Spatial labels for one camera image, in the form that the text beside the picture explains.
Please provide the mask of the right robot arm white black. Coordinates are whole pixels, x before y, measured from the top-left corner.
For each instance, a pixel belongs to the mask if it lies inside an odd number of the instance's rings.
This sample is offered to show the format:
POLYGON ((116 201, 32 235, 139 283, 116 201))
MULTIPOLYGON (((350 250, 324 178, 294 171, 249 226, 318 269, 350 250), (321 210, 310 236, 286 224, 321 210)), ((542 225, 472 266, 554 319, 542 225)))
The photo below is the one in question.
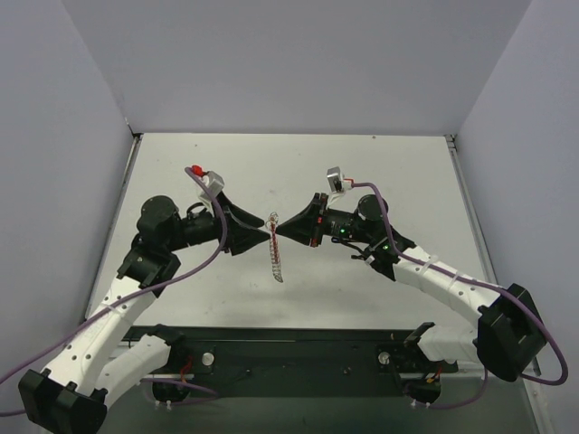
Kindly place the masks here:
POLYGON ((353 212, 329 206, 317 193, 309 205, 282 223, 277 234, 317 247, 328 236, 339 244, 363 243, 356 254, 393 282, 420 290, 467 321, 462 328, 428 324, 409 344, 428 361, 481 363, 503 381, 513 382, 546 345, 530 294, 511 285, 502 293, 460 273, 387 226, 387 204, 363 196, 353 212))

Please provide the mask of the metal key holder red handle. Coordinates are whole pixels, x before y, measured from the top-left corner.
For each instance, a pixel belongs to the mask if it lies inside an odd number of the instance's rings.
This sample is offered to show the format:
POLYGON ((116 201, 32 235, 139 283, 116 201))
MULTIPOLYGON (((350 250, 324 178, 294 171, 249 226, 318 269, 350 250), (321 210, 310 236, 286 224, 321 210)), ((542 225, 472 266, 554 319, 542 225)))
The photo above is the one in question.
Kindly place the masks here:
POLYGON ((281 270, 281 260, 280 260, 280 248, 277 238, 277 228, 279 222, 279 215, 272 212, 266 221, 266 227, 270 231, 270 256, 271 256, 271 272, 273 278, 278 282, 283 282, 282 270, 281 270))

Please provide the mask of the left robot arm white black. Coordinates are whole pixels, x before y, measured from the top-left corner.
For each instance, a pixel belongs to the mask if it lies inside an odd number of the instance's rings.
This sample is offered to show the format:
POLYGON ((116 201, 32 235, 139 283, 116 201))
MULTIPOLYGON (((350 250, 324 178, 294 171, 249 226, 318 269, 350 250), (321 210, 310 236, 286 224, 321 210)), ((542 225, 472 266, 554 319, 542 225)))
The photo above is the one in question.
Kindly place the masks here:
POLYGON ((224 193, 215 203, 193 204, 186 216, 167 196, 145 201, 138 233, 99 310, 41 372, 29 370, 18 383, 28 420, 52 433, 96 433, 112 405, 143 377, 159 368, 180 369, 183 337, 163 325, 123 355, 111 354, 176 274, 178 250, 218 240, 223 251, 241 254, 268 240, 264 224, 224 193))

